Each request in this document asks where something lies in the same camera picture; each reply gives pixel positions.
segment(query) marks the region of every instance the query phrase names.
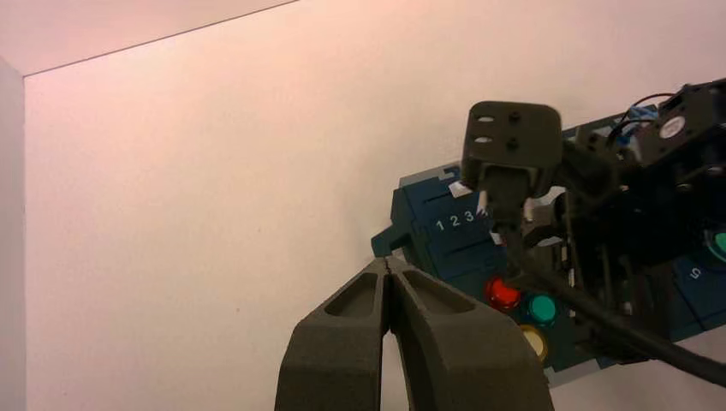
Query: teal button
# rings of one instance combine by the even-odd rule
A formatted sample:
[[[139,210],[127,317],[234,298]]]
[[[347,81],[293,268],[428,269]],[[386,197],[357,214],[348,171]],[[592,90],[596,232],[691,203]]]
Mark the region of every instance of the teal button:
[[[726,253],[726,233],[718,233],[713,239],[716,240],[716,245],[721,248],[721,251]]]
[[[529,301],[529,315],[540,324],[549,324],[557,316],[557,306],[547,295],[538,295]]]

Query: illuminated button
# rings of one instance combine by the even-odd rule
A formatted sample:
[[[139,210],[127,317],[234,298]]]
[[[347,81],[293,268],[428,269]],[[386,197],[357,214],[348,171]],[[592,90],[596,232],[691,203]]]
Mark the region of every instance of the illuminated button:
[[[529,345],[532,346],[537,358],[540,361],[544,361],[547,358],[547,340],[545,336],[542,335],[541,331],[531,325],[520,325],[520,329]]]
[[[555,320],[557,307],[547,295],[538,295],[529,301],[529,315],[540,324],[547,325]]]
[[[726,253],[726,233],[718,233],[713,237],[716,240],[716,245],[724,253]]]
[[[498,310],[510,310],[517,307],[521,298],[519,290],[508,287],[499,277],[492,278],[486,284],[484,294],[491,306]]]

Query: pink wall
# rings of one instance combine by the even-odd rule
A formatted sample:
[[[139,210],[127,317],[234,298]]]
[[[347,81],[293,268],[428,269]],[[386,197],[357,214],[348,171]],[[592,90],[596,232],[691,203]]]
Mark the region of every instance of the pink wall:
[[[460,155],[472,103],[572,125],[722,77],[724,13],[307,0],[28,78],[28,409],[271,409],[292,327],[371,258],[398,178]],[[723,336],[695,343],[725,360]],[[384,409],[405,409],[385,347]],[[726,400],[659,364],[553,395]]]
[[[0,55],[23,75],[290,0],[2,0]]]
[[[0,409],[25,409],[23,81],[0,58]]]

